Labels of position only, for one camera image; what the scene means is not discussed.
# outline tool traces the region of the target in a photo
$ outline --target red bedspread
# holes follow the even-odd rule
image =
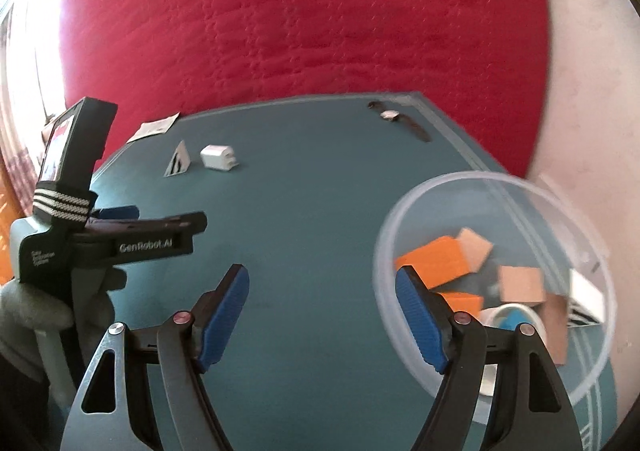
[[[295,94],[419,90],[524,174],[543,108],[546,0],[63,0],[66,99],[142,121]]]

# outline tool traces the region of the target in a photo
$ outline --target hand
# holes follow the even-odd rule
[[[81,272],[74,269],[74,274]],[[85,326],[80,346],[88,361],[114,320],[107,292],[124,288],[126,282],[127,274],[122,269],[107,269],[100,290],[74,319],[74,313],[62,301],[12,279],[0,287],[0,354],[25,375],[42,382],[44,370],[34,331],[61,331],[76,322]]]

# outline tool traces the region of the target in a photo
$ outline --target teal tabletop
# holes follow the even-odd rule
[[[431,136],[383,121],[383,100]],[[163,177],[184,140],[191,166]],[[239,166],[204,168],[207,144],[230,145]],[[248,300],[223,359],[204,375],[238,451],[409,450],[433,398],[406,370],[372,288],[376,237],[412,187],[498,163],[419,94],[309,96],[181,118],[161,136],[127,144],[95,174],[98,207],[135,204],[142,218],[206,212],[190,256],[127,265],[116,318],[156,325],[212,290],[232,263],[249,271]],[[589,365],[589,338],[574,341]],[[167,450],[178,450],[157,367],[152,398]],[[616,424],[610,365],[575,406],[585,450]],[[472,425],[465,449],[480,446]]]

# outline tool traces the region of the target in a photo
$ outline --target white wall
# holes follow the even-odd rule
[[[618,420],[640,392],[640,17],[629,0],[549,0],[552,57],[529,173],[602,235],[618,297]]]

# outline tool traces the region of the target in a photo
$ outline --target transparent plastic container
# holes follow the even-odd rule
[[[443,235],[469,227],[494,248],[478,273],[435,289],[484,297],[484,308],[500,304],[497,266],[542,269],[545,290],[569,295],[571,269],[604,295],[606,321],[569,328],[568,357],[558,371],[572,405],[587,394],[605,367],[616,324],[616,296],[607,262],[580,223],[581,216],[554,195],[502,173],[465,171],[414,187],[394,206],[378,235],[373,286],[386,332],[402,362],[420,385],[436,396],[442,376],[422,359],[395,293],[394,261]],[[492,398],[478,396],[474,420],[486,423]]]

